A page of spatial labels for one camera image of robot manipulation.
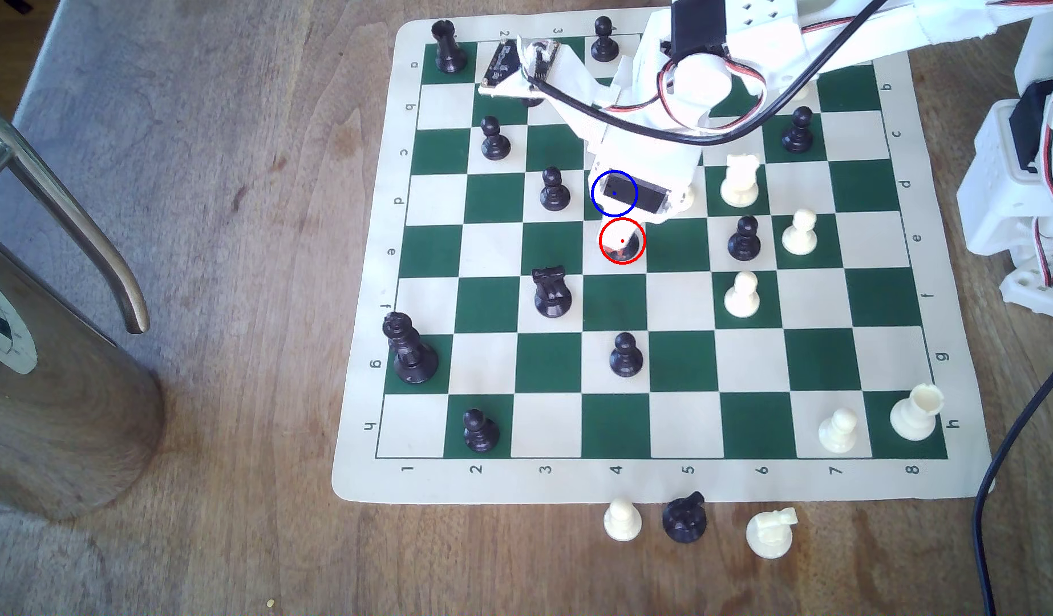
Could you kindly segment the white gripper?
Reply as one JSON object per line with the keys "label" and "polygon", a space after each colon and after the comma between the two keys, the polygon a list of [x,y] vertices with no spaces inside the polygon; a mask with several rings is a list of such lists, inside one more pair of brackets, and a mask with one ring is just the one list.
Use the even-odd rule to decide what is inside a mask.
{"label": "white gripper", "polygon": [[[588,150],[593,155],[590,197],[602,215],[601,246],[613,261],[641,253],[642,225],[659,225],[698,202],[695,173],[699,146],[671,143],[592,122]],[[633,220],[614,220],[629,217]]]}

